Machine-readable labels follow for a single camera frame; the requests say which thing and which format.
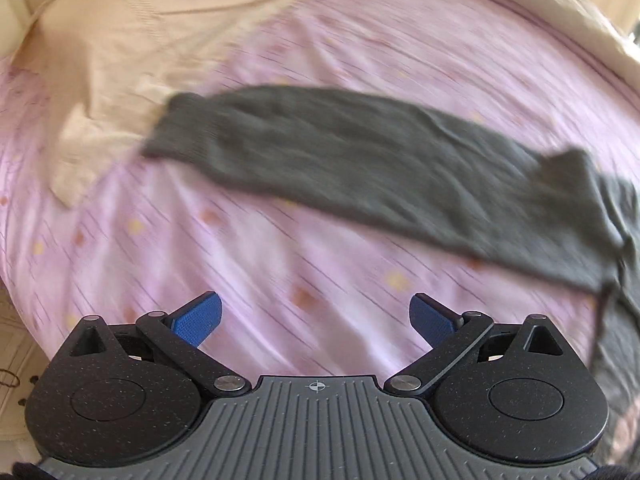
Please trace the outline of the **beige pillow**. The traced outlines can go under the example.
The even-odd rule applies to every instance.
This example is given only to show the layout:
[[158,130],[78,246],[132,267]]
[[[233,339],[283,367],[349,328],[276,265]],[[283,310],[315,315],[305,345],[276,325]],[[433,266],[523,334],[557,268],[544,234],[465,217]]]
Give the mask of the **beige pillow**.
[[151,129],[165,100],[298,0],[25,0],[14,58],[50,96],[48,185],[65,205]]

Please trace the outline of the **grey argyle knit sweater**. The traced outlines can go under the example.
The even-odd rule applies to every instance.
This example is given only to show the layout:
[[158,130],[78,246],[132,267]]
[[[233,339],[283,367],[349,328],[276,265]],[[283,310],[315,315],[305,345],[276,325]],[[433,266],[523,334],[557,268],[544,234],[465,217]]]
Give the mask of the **grey argyle knit sweater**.
[[218,184],[595,292],[591,368],[614,438],[639,400],[639,194],[579,148],[541,154],[474,122],[338,89],[180,93],[144,144]]

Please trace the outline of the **pink patterned bed sheet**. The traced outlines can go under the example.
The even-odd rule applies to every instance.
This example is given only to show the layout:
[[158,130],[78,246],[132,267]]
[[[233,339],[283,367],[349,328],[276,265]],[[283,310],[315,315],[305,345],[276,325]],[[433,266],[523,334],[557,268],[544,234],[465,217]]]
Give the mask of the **pink patterned bed sheet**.
[[[638,94],[501,0],[299,3],[206,72],[201,89],[244,84],[415,100],[639,177]],[[598,309],[584,292],[230,192],[178,162],[131,154],[67,208],[39,173],[49,104],[37,75],[2,64],[1,276],[44,353],[85,314],[131,322],[213,289],[224,318],[204,348],[248,377],[392,374],[424,350],[408,325],[415,292],[502,322],[544,313],[590,356]]]

